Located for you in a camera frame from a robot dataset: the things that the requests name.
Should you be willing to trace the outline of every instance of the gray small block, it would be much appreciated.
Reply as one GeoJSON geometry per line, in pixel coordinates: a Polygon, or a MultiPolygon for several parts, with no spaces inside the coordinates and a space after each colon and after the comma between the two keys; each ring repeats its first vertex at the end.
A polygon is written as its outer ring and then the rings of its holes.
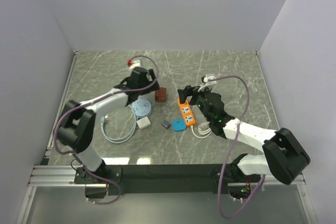
{"type": "Polygon", "coordinates": [[[165,127],[166,129],[168,129],[168,128],[170,127],[170,122],[168,122],[167,120],[164,120],[164,121],[162,122],[162,125],[163,125],[163,127],[165,127]]]}

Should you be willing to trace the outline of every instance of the orange power strip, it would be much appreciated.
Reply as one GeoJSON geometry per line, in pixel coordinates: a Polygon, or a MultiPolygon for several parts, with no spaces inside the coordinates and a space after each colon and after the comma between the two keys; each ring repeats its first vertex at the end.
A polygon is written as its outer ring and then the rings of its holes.
{"type": "Polygon", "coordinates": [[[191,125],[196,124],[195,117],[191,111],[188,100],[185,100],[185,103],[180,103],[180,100],[177,100],[178,105],[180,106],[180,110],[184,119],[185,124],[190,127],[191,125]]]}

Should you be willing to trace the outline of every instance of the gray marble surface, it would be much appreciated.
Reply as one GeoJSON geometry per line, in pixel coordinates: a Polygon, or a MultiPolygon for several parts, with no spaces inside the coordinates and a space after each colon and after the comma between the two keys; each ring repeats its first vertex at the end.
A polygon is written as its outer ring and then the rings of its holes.
{"type": "MultiPolygon", "coordinates": [[[[210,164],[222,163],[232,140],[212,134],[205,139],[196,138],[190,129],[174,132],[166,130],[161,122],[181,119],[177,105],[177,89],[186,85],[201,84],[207,73],[216,76],[235,74],[248,83],[250,107],[243,121],[268,129],[277,129],[263,74],[254,51],[83,51],[68,87],[66,100],[89,100],[109,91],[129,75],[126,61],[134,55],[153,58],[160,69],[159,84],[167,88],[167,101],[157,103],[154,93],[144,96],[152,104],[149,116],[152,125],[143,130],[136,129],[126,143],[116,145],[108,142],[96,125],[93,146],[107,164],[210,164]]],[[[143,60],[143,66],[150,62],[143,60]]],[[[245,88],[238,80],[219,81],[213,92],[220,93],[225,110],[240,116],[246,104],[245,88]]],[[[204,122],[198,108],[193,109],[197,124],[204,122]]],[[[128,133],[133,124],[129,108],[118,109],[109,115],[106,132],[111,137],[128,133]]],[[[229,161],[241,153],[257,154],[258,151],[243,143],[237,143],[229,161]]],[[[52,151],[49,165],[69,165],[72,157],[60,156],[52,151]]]]}

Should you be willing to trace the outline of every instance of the white enclosure wall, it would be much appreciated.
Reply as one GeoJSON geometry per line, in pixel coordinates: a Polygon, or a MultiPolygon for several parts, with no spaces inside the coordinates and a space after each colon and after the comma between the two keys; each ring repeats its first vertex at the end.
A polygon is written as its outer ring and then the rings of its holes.
{"type": "Polygon", "coordinates": [[[281,126],[311,157],[304,175],[320,223],[335,223],[336,0],[287,0],[260,51],[281,126]]]}
{"type": "Polygon", "coordinates": [[[72,52],[42,0],[0,0],[1,223],[14,223],[43,158],[72,52]]]}
{"type": "Polygon", "coordinates": [[[259,50],[285,0],[48,2],[78,50],[259,50]]]}

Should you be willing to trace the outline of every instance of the blue square object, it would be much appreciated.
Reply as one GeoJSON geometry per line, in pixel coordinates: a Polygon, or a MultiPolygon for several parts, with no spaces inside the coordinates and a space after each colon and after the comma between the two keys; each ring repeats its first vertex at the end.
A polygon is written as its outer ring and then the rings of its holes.
{"type": "Polygon", "coordinates": [[[183,131],[187,128],[183,119],[178,119],[172,122],[174,131],[183,131]]]}

